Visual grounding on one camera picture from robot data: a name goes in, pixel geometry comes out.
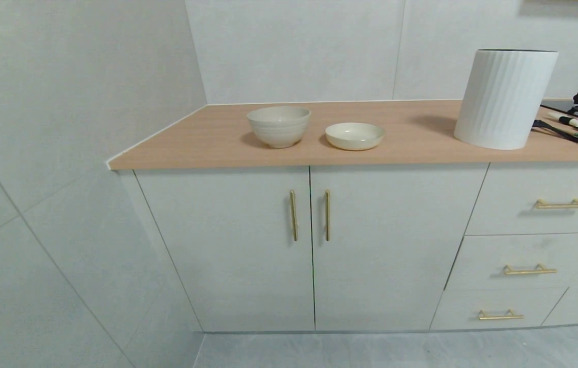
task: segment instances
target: white vase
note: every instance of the white vase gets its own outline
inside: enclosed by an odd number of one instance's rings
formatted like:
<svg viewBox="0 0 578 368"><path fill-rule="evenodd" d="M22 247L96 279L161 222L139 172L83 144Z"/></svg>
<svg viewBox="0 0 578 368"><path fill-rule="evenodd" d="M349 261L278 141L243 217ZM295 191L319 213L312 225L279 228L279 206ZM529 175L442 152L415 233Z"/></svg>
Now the white vase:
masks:
<svg viewBox="0 0 578 368"><path fill-rule="evenodd" d="M455 137L492 149L520 149L530 135L558 53L478 50Z"/></svg>

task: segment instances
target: wooden countertop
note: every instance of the wooden countertop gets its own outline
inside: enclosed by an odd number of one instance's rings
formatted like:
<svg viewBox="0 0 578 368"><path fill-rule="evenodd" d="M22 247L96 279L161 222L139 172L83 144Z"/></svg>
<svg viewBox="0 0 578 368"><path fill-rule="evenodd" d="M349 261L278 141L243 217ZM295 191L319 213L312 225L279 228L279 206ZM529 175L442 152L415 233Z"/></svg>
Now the wooden countertop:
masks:
<svg viewBox="0 0 578 368"><path fill-rule="evenodd" d="M293 147L271 149L255 137L246 115L264 105L212 105L109 162L112 170L294 165L578 161L578 144L533 131L523 149L499 151L453 137L461 101L297 103L312 110L307 133ZM542 108L539 119L545 119ZM387 134L369 151L343 151L324 135L331 124L377 124Z"/></svg>

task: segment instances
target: cream bowl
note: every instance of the cream bowl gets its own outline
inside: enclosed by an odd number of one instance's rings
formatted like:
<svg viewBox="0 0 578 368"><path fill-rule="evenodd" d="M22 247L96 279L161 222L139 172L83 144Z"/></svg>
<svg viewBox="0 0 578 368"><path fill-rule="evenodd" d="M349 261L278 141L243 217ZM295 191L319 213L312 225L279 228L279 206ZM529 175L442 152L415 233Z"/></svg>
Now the cream bowl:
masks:
<svg viewBox="0 0 578 368"><path fill-rule="evenodd" d="M385 130L366 123L340 123L326 128L326 138L331 145L348 151L371 149L382 141Z"/></svg>
<svg viewBox="0 0 578 368"><path fill-rule="evenodd" d="M273 148L285 148L303 138L310 115L303 107L276 106L251 111L248 119L259 140Z"/></svg>

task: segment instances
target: gold handle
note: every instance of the gold handle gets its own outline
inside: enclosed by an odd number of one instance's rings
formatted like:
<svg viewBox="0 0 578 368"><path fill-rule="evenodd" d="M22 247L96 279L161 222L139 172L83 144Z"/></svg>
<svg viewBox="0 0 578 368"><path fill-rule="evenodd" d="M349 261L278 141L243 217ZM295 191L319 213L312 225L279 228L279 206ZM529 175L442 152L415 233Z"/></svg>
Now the gold handle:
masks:
<svg viewBox="0 0 578 368"><path fill-rule="evenodd" d="M488 321L493 319L524 319L525 316L523 314L515 314L514 311L510 308L507 310L507 314L504 316L488 316L484 310L480 310L480 314L478 319L481 321Z"/></svg>
<svg viewBox="0 0 578 368"><path fill-rule="evenodd" d="M329 190L326 190L326 242L329 242Z"/></svg>
<svg viewBox="0 0 578 368"><path fill-rule="evenodd" d="M298 220L296 219L296 192L289 191L291 198L291 222L294 226L294 242L298 242Z"/></svg>
<svg viewBox="0 0 578 368"><path fill-rule="evenodd" d="M546 266L542 265L541 263L537 263L537 266L534 270L514 270L509 265L505 265L504 270L502 271L505 275L533 275L533 274L556 274L558 270L555 268L546 268Z"/></svg>
<svg viewBox="0 0 578 368"><path fill-rule="evenodd" d="M537 210L560 210L564 208L578 208L578 199L574 198L571 203L551 204L542 199L537 199L535 203Z"/></svg>

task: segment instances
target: white tiled wall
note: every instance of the white tiled wall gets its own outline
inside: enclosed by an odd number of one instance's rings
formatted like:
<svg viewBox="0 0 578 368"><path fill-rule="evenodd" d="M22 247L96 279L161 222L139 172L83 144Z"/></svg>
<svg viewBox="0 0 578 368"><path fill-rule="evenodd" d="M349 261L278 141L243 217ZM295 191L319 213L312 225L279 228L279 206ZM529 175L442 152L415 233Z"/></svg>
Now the white tiled wall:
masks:
<svg viewBox="0 0 578 368"><path fill-rule="evenodd" d="M578 91L578 0L186 0L209 103L460 99L481 48L560 52Z"/></svg>
<svg viewBox="0 0 578 368"><path fill-rule="evenodd" d="M183 5L0 0L0 180L18 209L205 104Z"/></svg>
<svg viewBox="0 0 578 368"><path fill-rule="evenodd" d="M0 366L193 364L177 274L104 161L205 103L182 0L0 0Z"/></svg>
<svg viewBox="0 0 578 368"><path fill-rule="evenodd" d="M385 100L404 0L187 0L209 103Z"/></svg>
<svg viewBox="0 0 578 368"><path fill-rule="evenodd" d="M114 341L22 219L0 228L0 366L114 366Z"/></svg>

